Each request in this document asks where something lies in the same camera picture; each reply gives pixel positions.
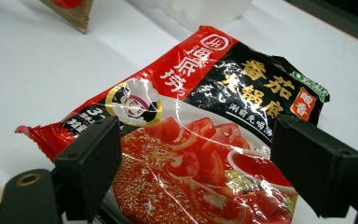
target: white table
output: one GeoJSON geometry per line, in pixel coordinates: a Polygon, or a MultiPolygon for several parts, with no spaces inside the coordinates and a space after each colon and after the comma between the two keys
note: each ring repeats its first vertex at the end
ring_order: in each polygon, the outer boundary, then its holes
{"type": "MultiPolygon", "coordinates": [[[[52,163],[17,126],[47,125],[152,63],[191,33],[149,4],[97,0],[82,35],[36,0],[0,0],[0,186],[52,163]]],[[[217,28],[258,51],[285,57],[325,86],[319,128],[358,149],[358,40],[280,0],[254,0],[217,28]]],[[[293,223],[317,218],[297,203],[293,223]]]]}

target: glossy plastic wrapper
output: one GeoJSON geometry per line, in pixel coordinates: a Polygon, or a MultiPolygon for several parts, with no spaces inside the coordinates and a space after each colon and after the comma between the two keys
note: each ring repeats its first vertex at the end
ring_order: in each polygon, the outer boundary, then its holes
{"type": "Polygon", "coordinates": [[[279,113],[317,124],[327,90],[282,57],[201,26],[141,71],[46,126],[20,126],[54,161],[118,116],[123,162],[105,198],[128,223],[291,223],[296,190],[269,160],[279,113]]]}

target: food package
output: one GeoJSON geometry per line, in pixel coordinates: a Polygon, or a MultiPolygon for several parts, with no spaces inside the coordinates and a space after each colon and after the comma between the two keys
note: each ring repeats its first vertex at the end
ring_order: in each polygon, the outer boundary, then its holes
{"type": "Polygon", "coordinates": [[[123,161],[106,201],[129,223],[291,223],[296,190],[269,160],[279,113],[317,124],[327,90],[283,57],[211,27],[66,118],[20,126],[54,161],[118,116],[123,161]]]}
{"type": "Polygon", "coordinates": [[[40,0],[53,11],[85,34],[89,26],[89,14],[93,0],[40,0]]]}

